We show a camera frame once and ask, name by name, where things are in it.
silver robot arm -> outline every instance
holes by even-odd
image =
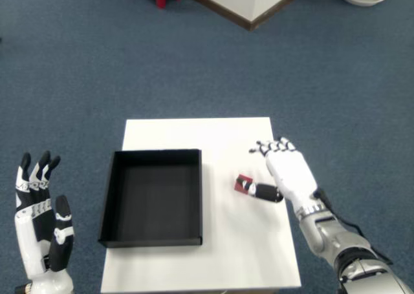
[[[292,202],[310,250],[335,270],[338,294],[414,294],[362,235],[344,228],[342,223],[349,224],[333,213],[302,153],[290,141],[257,142],[250,152],[260,152],[266,158],[276,181],[275,191]],[[259,189],[254,184],[244,185],[252,196]]]

table surface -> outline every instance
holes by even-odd
[[[123,150],[202,150],[202,246],[107,249],[102,293],[300,286],[285,201],[234,191],[238,174],[273,184],[248,150],[272,140],[269,118],[127,120]]]

wall baseboard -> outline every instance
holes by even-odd
[[[276,3],[274,6],[269,8],[265,13],[261,14],[253,21],[249,21],[248,19],[236,14],[235,12],[225,8],[224,6],[216,3],[213,0],[194,0],[202,5],[206,6],[210,10],[213,10],[217,14],[227,18],[228,20],[232,21],[233,23],[243,27],[248,31],[255,30],[259,25],[268,21],[277,11],[283,8],[285,5],[288,5],[293,0],[281,0],[280,2]]]

black fingertip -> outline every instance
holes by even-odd
[[[25,153],[21,159],[20,167],[26,171],[28,169],[28,166],[30,166],[31,157],[29,153]]]
[[[58,166],[60,163],[60,156],[55,157],[50,163],[49,163],[49,170],[53,170]]]
[[[45,151],[40,158],[39,167],[40,169],[45,168],[45,166],[50,162],[50,152]]]
[[[68,216],[71,214],[71,208],[65,195],[60,195],[56,199],[56,212],[61,216]]]

white robotic hand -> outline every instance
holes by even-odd
[[[302,153],[286,138],[278,141],[257,141],[257,147],[249,152],[261,152],[266,165],[275,179],[280,193],[293,204],[295,213],[302,208],[315,206],[312,197],[318,185]]]
[[[17,240],[26,274],[32,283],[16,288],[16,294],[70,294],[72,279],[66,272],[72,251],[72,215],[65,196],[56,199],[56,216],[50,204],[49,178],[59,156],[43,154],[28,175],[30,154],[25,153],[16,178]]]

